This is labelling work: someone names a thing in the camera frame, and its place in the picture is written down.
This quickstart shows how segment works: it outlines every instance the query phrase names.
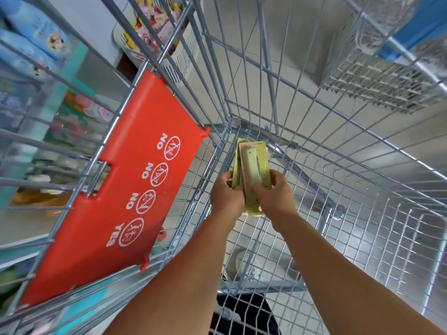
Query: metal wire basket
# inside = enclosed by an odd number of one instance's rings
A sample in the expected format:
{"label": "metal wire basket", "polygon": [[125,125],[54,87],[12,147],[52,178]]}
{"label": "metal wire basket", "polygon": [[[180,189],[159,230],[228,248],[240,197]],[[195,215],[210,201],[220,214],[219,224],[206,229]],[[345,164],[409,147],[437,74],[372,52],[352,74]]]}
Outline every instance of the metal wire basket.
{"label": "metal wire basket", "polygon": [[441,100],[443,93],[436,84],[447,75],[444,37],[428,40],[411,50],[415,61],[423,62],[439,79],[422,73],[405,56],[394,62],[378,56],[383,38],[398,32],[411,20],[418,1],[359,0],[359,7],[382,31],[353,14],[333,39],[323,87],[402,113],[412,113]]}

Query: forearm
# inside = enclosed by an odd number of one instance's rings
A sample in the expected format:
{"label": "forearm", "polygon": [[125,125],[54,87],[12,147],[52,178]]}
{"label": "forearm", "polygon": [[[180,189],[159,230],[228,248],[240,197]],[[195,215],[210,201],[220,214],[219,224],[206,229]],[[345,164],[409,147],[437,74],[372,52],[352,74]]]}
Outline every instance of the forearm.
{"label": "forearm", "polygon": [[232,222],[204,220],[185,247],[119,313],[114,334],[207,334]]}
{"label": "forearm", "polygon": [[331,334],[444,334],[357,268],[298,214],[278,216],[296,267]]}

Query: blue package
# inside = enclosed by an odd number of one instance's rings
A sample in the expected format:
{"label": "blue package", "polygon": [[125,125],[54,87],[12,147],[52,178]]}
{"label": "blue package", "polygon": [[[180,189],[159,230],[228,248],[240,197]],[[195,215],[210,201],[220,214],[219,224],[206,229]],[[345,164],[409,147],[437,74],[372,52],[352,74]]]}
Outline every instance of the blue package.
{"label": "blue package", "polygon": [[67,35],[37,7],[22,0],[0,0],[0,8],[14,28],[55,59],[70,52]]}
{"label": "blue package", "polygon": [[[26,38],[21,37],[16,33],[0,29],[0,40],[13,46],[15,49],[19,50],[39,65],[46,67],[51,71],[55,71],[56,66],[54,64],[54,60],[45,52],[37,48],[34,44],[29,42]],[[21,58],[2,44],[0,44],[0,58],[19,73],[29,76],[35,80],[43,81],[50,77],[43,70],[37,68],[31,62]]]}

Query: tiled floor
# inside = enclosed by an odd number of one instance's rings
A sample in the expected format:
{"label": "tiled floor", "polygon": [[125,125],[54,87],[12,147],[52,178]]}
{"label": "tiled floor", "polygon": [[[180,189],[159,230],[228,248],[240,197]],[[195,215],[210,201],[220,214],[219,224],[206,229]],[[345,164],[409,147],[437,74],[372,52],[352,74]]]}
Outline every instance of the tiled floor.
{"label": "tiled floor", "polygon": [[[204,0],[204,14],[209,33],[219,40],[225,40],[239,51],[243,49],[247,58],[259,63],[260,29],[255,0],[216,1],[223,35],[216,17],[214,1]],[[321,25],[316,32],[316,41],[305,66],[306,73],[301,73],[300,68],[305,64],[306,47],[323,0],[293,0],[291,6],[288,2],[289,0],[264,0],[272,71],[280,71],[280,76],[292,84],[299,80],[299,88],[307,91],[310,97],[317,95],[319,100],[329,106],[336,105],[338,113],[329,111],[324,106],[312,102],[309,96],[295,92],[293,88],[280,83],[276,107],[278,122],[286,129],[280,128],[279,131],[285,139],[293,140],[305,148],[299,152],[287,150],[287,154],[311,179],[320,184],[321,189],[329,192],[335,202],[348,208],[344,219],[329,221],[325,230],[327,240],[368,274],[399,294],[404,294],[403,298],[422,312],[421,304],[427,297],[427,282],[436,264],[436,249],[440,245],[440,239],[446,237],[443,234],[445,221],[429,216],[432,215],[429,213],[426,213],[426,216],[421,216],[420,212],[411,213],[411,206],[402,203],[404,200],[401,196],[407,196],[416,199],[417,203],[432,207],[430,200],[418,199],[420,195],[414,190],[403,191],[408,188],[402,187],[397,181],[411,182],[413,188],[420,190],[424,188],[418,181],[434,179],[427,168],[396,152],[396,148],[410,153],[414,159],[434,168],[443,169],[445,162],[440,155],[445,154],[447,148],[444,134],[446,103],[438,103],[412,115],[401,115],[371,104],[365,106],[366,103],[361,100],[340,99],[339,95],[320,90],[318,82],[321,79],[330,38],[343,26],[349,11],[339,0],[327,0],[322,11]],[[288,9],[291,10],[291,18],[285,53],[280,64]],[[243,63],[239,56],[231,52],[228,52],[227,56],[221,46],[213,46],[227,99],[239,105],[230,105],[231,110],[255,125],[264,127],[269,124],[267,120],[254,114],[267,119],[272,115],[267,74],[260,74],[258,67],[248,62]],[[200,53],[198,55],[200,71],[209,88],[212,88],[206,65]],[[188,81],[207,115],[214,123],[220,122],[214,104],[195,71],[191,73]],[[201,109],[193,97],[186,89],[182,88],[182,91],[191,106],[200,112]],[[211,96],[220,110],[213,90]],[[254,113],[249,114],[243,108],[249,108]],[[199,115],[205,122],[205,116]],[[358,124],[347,122],[343,115],[352,117]],[[373,133],[362,131],[359,124]],[[385,144],[374,134],[387,138],[396,147]],[[211,158],[211,151],[204,147],[197,156],[186,179],[191,182],[188,183],[191,186],[197,185],[197,174],[201,174],[206,167]],[[275,162],[271,163],[271,168],[282,170]],[[372,169],[378,169],[388,178]],[[304,195],[313,199],[313,194],[294,174],[288,173],[288,181],[295,190],[298,205]],[[179,194],[183,197],[191,195],[192,191]],[[440,198],[440,201],[442,204],[446,203],[443,198]],[[173,214],[181,215],[185,206],[182,204],[181,207],[173,208],[176,211]],[[299,210],[309,223],[316,225],[319,217],[317,213],[309,212],[309,207],[304,204],[299,206]],[[177,220],[178,218],[174,218],[171,221],[170,228],[176,225]],[[187,234],[192,230],[193,226],[190,226]],[[273,280],[295,279],[296,272],[293,271],[287,245],[269,223],[264,223],[264,219],[242,216],[237,221],[227,242],[226,263],[230,276],[236,274],[234,257],[244,248],[256,250],[256,261],[260,268],[263,268],[266,281],[271,280],[272,276]],[[442,317],[436,315],[442,315],[440,305],[447,303],[447,280],[441,275],[444,267],[441,263],[427,302],[427,308],[430,310],[426,311],[425,315],[440,326],[447,327]],[[312,307],[308,293],[271,293],[267,294],[266,299],[284,334],[322,333],[323,326],[320,326],[319,317]]]}

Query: shopping cart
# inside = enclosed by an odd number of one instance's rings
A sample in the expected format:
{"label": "shopping cart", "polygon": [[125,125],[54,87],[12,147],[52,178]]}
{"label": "shopping cart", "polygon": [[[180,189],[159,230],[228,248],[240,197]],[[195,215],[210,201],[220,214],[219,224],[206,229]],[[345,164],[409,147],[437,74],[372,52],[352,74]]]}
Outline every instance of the shopping cart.
{"label": "shopping cart", "polygon": [[[132,82],[47,3],[44,11],[71,33],[74,46],[62,72],[47,70],[0,40],[51,77],[26,110],[1,105],[20,125],[0,129],[6,146],[0,167],[0,275],[26,270],[0,281],[0,293],[14,288],[2,301],[0,334],[37,328],[41,334],[101,333],[210,213],[210,189],[217,174],[232,167],[239,137],[266,142],[270,167],[286,175],[300,214],[335,248],[447,330],[445,111],[433,106],[401,116],[344,97],[345,92],[327,92],[302,72],[316,52],[328,49],[325,18],[333,9],[352,10],[355,19],[377,31],[377,49],[388,43],[417,68],[430,83],[421,96],[436,89],[444,98],[446,86],[429,67],[384,34],[354,0],[158,0],[175,24],[167,44],[137,1],[127,0],[161,48],[156,57],[115,2],[101,1],[145,57]],[[170,11],[176,1],[183,6],[177,23]],[[313,21],[310,27],[294,28],[293,18],[303,14]],[[183,37],[184,21],[200,54],[190,51]],[[288,42],[300,39],[292,29],[308,38],[300,70],[288,52]],[[169,53],[176,37],[193,65],[188,79]],[[126,94],[118,104],[75,78],[87,51],[104,82],[122,82]],[[163,68],[165,59],[176,80]],[[390,75],[398,79],[405,73]],[[82,135],[53,122],[67,89],[112,114],[101,135]],[[48,141],[48,128],[76,142]],[[37,153],[55,155],[53,163],[37,163]],[[171,168],[172,183],[165,181]],[[24,180],[35,170],[63,174],[71,184],[52,175],[50,182]],[[129,189],[142,180],[138,190]],[[158,194],[157,188],[167,185],[170,191]],[[19,193],[58,191],[65,195],[59,197],[63,204],[11,203],[18,188]],[[126,214],[126,223],[116,220],[118,214]],[[241,251],[247,256],[236,266]],[[253,267],[261,271],[258,281],[245,277]],[[328,333],[282,236],[265,217],[236,222],[223,272],[226,280],[217,293],[264,294],[282,333]]]}

